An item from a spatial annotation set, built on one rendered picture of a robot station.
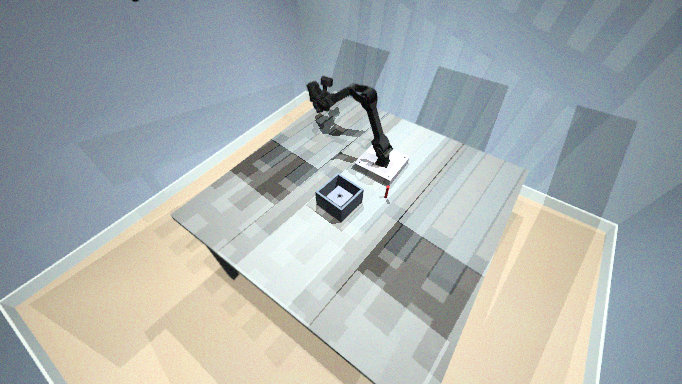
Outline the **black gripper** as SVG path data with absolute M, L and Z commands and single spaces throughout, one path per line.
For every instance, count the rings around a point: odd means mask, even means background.
M 321 78 L 321 85 L 323 86 L 323 91 L 328 92 L 328 91 L 327 91 L 327 87 L 332 87 L 332 86 L 333 86 L 333 79 L 332 79 L 332 78 L 328 78 L 328 77 L 323 76 L 323 77 Z M 323 91 L 321 90 L 321 92 L 323 92 Z M 329 93 L 329 92 L 328 92 L 328 93 Z M 329 94 L 330 94 L 330 93 L 329 93 Z M 330 110 L 330 108 L 329 108 L 328 110 L 325 110 L 324 108 L 322 108 L 322 109 L 323 109 L 323 111 L 326 111 L 326 112 Z

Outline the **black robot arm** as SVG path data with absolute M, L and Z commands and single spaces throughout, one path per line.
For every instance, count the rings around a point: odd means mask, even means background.
M 384 135 L 382 130 L 380 118 L 377 111 L 378 99 L 376 90 L 368 86 L 353 83 L 335 94 L 334 93 L 329 94 L 326 91 L 321 92 L 319 84 L 316 81 L 307 84 L 306 87 L 309 92 L 310 102 L 312 102 L 317 113 L 323 112 L 322 108 L 328 110 L 335 103 L 348 96 L 352 96 L 355 99 L 355 101 L 361 103 L 361 106 L 367 111 L 367 115 L 374 135 L 374 139 L 371 141 L 371 144 L 376 153 L 376 157 L 378 157 L 375 165 L 385 168 L 388 167 L 388 164 L 390 162 L 389 156 L 393 150 L 393 147 L 391 146 L 388 137 Z M 362 94 L 359 95 L 356 92 Z M 326 97 L 324 98 L 324 96 Z

